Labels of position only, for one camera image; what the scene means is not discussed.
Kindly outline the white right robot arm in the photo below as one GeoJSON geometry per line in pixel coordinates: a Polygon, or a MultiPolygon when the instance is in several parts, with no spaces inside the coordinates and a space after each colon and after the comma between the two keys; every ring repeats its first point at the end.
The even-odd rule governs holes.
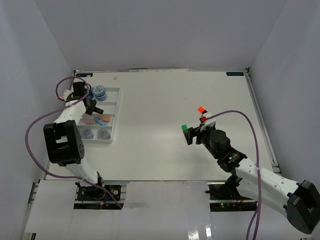
{"type": "Polygon", "coordinates": [[[320,222],[320,193],[308,181],[297,182],[266,168],[231,146],[226,133],[214,126],[182,126],[188,145],[204,145],[219,167],[231,176],[225,182],[226,195],[236,200],[246,197],[283,215],[300,232],[310,235],[320,222]]]}

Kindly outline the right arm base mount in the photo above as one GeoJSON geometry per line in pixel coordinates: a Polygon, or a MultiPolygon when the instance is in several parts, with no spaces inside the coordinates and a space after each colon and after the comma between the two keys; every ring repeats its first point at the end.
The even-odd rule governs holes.
{"type": "Polygon", "coordinates": [[[205,193],[211,212],[254,212],[257,209],[255,200],[241,196],[226,184],[209,184],[205,193]]]}

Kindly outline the pink stapler case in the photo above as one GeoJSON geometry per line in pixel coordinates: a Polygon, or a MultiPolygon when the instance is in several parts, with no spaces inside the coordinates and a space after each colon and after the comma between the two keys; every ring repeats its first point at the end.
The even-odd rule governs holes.
{"type": "Polygon", "coordinates": [[[85,123],[91,123],[91,122],[93,122],[95,120],[94,119],[82,118],[82,119],[80,119],[80,121],[85,124],[85,123]]]}

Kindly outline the pink cap black highlighter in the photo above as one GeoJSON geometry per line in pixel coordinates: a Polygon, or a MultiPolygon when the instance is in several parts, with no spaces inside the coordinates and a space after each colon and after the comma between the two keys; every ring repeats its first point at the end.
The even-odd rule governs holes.
{"type": "Polygon", "coordinates": [[[102,114],[104,113],[104,110],[103,110],[103,109],[100,109],[100,108],[98,108],[98,107],[95,107],[95,108],[94,108],[94,112],[102,115],[102,114]]]}

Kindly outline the green cap black highlighter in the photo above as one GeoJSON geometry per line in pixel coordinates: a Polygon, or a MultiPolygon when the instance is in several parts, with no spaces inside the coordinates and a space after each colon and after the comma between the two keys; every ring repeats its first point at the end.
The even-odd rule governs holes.
{"type": "Polygon", "coordinates": [[[186,125],[186,124],[183,124],[183,125],[181,126],[181,129],[182,129],[182,132],[183,132],[184,137],[187,139],[187,138],[188,138],[188,127],[187,127],[187,125],[186,125]]]}

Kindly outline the orange cap black highlighter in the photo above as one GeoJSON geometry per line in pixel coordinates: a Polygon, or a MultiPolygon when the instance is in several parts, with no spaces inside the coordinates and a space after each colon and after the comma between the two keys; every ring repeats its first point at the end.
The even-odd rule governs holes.
{"type": "Polygon", "coordinates": [[[198,108],[198,111],[199,111],[201,114],[205,114],[205,113],[208,112],[208,111],[207,111],[205,108],[203,108],[202,106],[200,106],[200,107],[198,108]]]}

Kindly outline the blue stapler case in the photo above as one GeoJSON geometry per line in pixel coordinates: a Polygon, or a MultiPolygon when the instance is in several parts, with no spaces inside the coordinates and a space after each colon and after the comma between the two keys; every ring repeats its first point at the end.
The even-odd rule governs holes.
{"type": "Polygon", "coordinates": [[[98,123],[100,126],[104,126],[106,127],[108,125],[107,122],[103,121],[102,119],[98,118],[98,117],[94,117],[93,120],[98,123]]]}

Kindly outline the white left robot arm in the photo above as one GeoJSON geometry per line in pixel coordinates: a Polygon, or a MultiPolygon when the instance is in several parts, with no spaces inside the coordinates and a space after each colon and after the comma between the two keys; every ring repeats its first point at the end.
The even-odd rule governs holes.
{"type": "Polygon", "coordinates": [[[90,87],[79,81],[72,84],[72,91],[66,90],[62,100],[65,109],[60,116],[43,127],[44,138],[49,161],[71,172],[80,186],[88,188],[88,193],[99,200],[105,196],[106,187],[102,177],[94,170],[85,158],[85,147],[78,129],[78,124],[84,114],[103,114],[96,107],[97,101],[88,97],[90,87]]]}

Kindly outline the blue lidded jar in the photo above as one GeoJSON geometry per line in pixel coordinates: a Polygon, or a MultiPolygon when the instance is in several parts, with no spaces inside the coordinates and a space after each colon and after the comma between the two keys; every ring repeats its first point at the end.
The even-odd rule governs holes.
{"type": "Polygon", "coordinates": [[[92,92],[95,96],[95,99],[99,102],[103,102],[107,99],[107,93],[106,89],[102,85],[96,85],[93,89],[92,92]]]}
{"type": "Polygon", "coordinates": [[[88,96],[89,96],[89,98],[92,99],[92,100],[95,99],[95,95],[94,95],[94,93],[93,93],[92,91],[89,93],[88,96]]]}

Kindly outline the clear jar of clips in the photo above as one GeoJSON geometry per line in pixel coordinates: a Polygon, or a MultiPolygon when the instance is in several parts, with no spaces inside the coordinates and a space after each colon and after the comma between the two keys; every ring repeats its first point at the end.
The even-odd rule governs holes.
{"type": "Polygon", "coordinates": [[[94,133],[89,127],[80,127],[78,130],[79,130],[79,134],[82,139],[93,139],[94,138],[94,133]]]}

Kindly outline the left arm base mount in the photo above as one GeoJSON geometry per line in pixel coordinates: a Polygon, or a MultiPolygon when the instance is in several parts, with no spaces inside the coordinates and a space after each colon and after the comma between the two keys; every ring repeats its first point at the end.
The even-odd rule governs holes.
{"type": "Polygon", "coordinates": [[[78,187],[73,208],[76,210],[120,210],[124,203],[121,185],[105,185],[102,189],[78,187]]]}

